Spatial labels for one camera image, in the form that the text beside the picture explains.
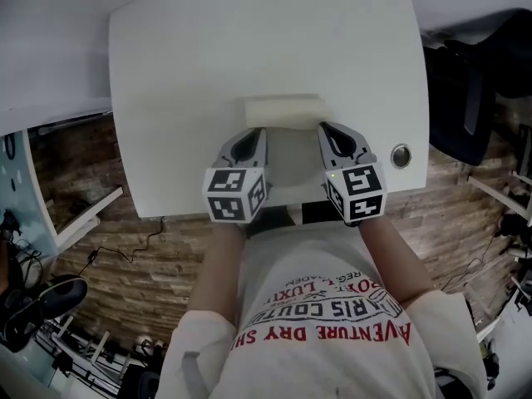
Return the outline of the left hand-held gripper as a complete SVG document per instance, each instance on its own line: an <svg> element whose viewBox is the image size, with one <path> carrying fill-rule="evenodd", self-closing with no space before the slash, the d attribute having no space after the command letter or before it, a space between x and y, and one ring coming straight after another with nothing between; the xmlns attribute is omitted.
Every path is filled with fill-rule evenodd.
<svg viewBox="0 0 532 399"><path fill-rule="evenodd" d="M220 149L205 171L202 196L210 219L219 223L250 224L268 198L266 180L267 131L241 131Z"/></svg>

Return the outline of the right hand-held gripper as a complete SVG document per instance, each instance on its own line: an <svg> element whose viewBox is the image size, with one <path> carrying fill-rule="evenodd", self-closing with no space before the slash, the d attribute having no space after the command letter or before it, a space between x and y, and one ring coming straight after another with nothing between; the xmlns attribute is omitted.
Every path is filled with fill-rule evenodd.
<svg viewBox="0 0 532 399"><path fill-rule="evenodd" d="M387 185L382 164L362 134L336 122L321 122L318 142L328 200L347 225L383 215Z"/></svg>

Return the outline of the white rectangular block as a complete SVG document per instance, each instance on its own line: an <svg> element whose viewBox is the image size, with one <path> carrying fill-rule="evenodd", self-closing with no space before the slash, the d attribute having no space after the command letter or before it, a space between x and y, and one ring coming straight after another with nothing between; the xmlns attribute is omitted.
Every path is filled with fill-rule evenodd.
<svg viewBox="0 0 532 399"><path fill-rule="evenodd" d="M317 128L333 113L318 95L251 96L243 99L247 127L264 128L268 138L268 181L293 188L312 183L321 162Z"/></svg>

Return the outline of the person's right forearm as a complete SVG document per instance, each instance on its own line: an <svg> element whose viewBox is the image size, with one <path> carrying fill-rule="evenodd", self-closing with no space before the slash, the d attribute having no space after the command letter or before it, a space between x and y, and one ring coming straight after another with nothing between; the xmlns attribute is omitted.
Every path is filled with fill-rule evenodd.
<svg viewBox="0 0 532 399"><path fill-rule="evenodd" d="M404 309L436 289L423 262L389 218L365 219L358 228L384 288Z"/></svg>

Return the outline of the person's left forearm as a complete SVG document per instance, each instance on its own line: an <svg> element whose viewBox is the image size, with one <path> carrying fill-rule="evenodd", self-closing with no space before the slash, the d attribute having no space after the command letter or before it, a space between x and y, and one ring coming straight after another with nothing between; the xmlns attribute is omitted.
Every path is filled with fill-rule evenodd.
<svg viewBox="0 0 532 399"><path fill-rule="evenodd" d="M215 224L188 302L189 311L217 313L235 324L246 236L236 224Z"/></svg>

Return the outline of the white table with grommet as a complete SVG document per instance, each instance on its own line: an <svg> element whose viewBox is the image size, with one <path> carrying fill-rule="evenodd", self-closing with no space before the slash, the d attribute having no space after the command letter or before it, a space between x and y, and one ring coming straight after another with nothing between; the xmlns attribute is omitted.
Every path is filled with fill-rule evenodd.
<svg viewBox="0 0 532 399"><path fill-rule="evenodd" d="M391 192L425 186L429 105L411 0L136 0L111 15L111 100L141 217L198 214L204 173L246 128L243 99L318 95ZM411 163L395 169L397 144Z"/></svg>

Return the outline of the black office chair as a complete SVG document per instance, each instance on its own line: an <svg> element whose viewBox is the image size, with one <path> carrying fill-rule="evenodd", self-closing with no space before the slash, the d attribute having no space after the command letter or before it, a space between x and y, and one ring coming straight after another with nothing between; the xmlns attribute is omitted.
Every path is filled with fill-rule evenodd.
<svg viewBox="0 0 532 399"><path fill-rule="evenodd" d="M484 159L497 94L532 96L532 11L520 9L487 38L423 48L429 96L429 142L468 165Z"/></svg>

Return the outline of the person's white printed t-shirt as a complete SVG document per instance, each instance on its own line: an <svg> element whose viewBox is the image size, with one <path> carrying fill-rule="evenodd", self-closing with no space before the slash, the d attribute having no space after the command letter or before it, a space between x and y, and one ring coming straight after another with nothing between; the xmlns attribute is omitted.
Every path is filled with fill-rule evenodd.
<svg viewBox="0 0 532 399"><path fill-rule="evenodd" d="M465 297L436 288L404 309L358 227L246 236L237 306L235 324L187 308L155 399L486 398Z"/></svg>

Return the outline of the large white partition desk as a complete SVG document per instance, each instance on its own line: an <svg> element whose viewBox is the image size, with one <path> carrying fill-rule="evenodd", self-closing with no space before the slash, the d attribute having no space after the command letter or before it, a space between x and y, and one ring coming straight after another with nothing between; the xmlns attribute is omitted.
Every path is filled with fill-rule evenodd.
<svg viewBox="0 0 532 399"><path fill-rule="evenodd" d="M104 0L0 0L0 135L111 107Z"/></svg>

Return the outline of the light blue table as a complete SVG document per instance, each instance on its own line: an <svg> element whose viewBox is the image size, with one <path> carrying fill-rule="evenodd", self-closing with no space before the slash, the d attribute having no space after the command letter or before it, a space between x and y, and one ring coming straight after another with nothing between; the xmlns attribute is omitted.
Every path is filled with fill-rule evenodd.
<svg viewBox="0 0 532 399"><path fill-rule="evenodd" d="M41 258L57 256L53 227L33 164L28 133L0 137L0 222L11 211L19 224L12 241Z"/></svg>

